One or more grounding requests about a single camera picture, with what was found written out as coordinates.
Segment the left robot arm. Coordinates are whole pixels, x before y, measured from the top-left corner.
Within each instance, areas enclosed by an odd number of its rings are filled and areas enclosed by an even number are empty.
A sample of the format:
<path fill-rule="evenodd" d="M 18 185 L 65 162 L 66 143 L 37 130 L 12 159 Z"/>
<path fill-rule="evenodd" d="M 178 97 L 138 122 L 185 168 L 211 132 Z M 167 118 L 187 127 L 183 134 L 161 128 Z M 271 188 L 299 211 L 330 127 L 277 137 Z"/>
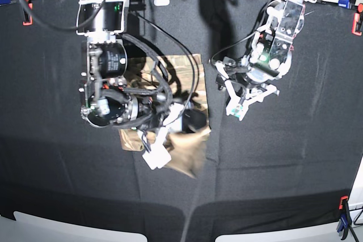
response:
<path fill-rule="evenodd" d="M 271 81 L 285 76 L 292 65 L 293 40 L 305 23 L 306 3 L 317 0 L 269 0 L 256 30 L 243 38 L 246 54 L 238 59 L 213 55 L 219 87 L 229 94 L 225 111 L 242 121 L 254 103 L 261 103 L 279 90 Z"/>

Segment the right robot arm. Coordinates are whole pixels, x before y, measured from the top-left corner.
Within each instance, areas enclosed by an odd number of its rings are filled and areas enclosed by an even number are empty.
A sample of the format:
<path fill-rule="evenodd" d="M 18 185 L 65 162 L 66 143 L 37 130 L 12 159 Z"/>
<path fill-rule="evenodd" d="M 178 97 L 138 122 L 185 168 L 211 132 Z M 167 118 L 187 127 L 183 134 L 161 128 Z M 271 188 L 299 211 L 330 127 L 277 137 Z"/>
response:
<path fill-rule="evenodd" d="M 85 70 L 82 73 L 81 117 L 95 128 L 134 130 L 144 149 L 143 159 L 151 169 L 162 168 L 172 159 L 165 147 L 169 133 L 186 129 L 187 113 L 206 117 L 178 101 L 167 80 L 167 70 L 145 42 L 127 34 L 129 0 L 79 0 L 77 34 L 86 38 Z M 152 89 L 129 87 L 129 67 L 124 44 L 131 43 L 151 60 Z"/>

